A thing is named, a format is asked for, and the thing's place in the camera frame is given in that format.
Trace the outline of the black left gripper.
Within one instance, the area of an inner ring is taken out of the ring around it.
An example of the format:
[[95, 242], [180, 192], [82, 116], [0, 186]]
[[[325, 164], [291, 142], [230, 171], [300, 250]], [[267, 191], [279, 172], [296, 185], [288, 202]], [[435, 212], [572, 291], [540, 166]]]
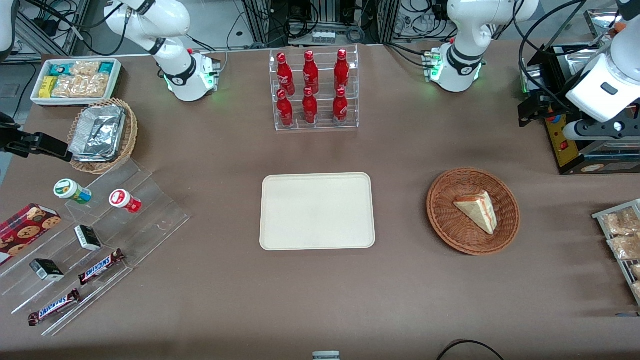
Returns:
[[527, 102], [518, 105], [518, 125], [526, 126], [536, 120], [551, 121], [558, 116], [573, 116], [576, 105], [567, 99], [570, 82], [542, 82]]

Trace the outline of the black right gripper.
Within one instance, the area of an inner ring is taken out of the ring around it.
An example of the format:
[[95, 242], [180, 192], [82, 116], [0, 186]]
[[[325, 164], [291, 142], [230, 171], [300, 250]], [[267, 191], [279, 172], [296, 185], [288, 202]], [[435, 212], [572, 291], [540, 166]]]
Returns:
[[37, 150], [47, 152], [50, 157], [64, 162], [73, 159], [73, 153], [68, 151], [66, 142], [43, 132], [23, 132], [20, 128], [11, 116], [0, 113], [0, 152], [29, 157], [29, 154], [36, 155], [33, 150]]

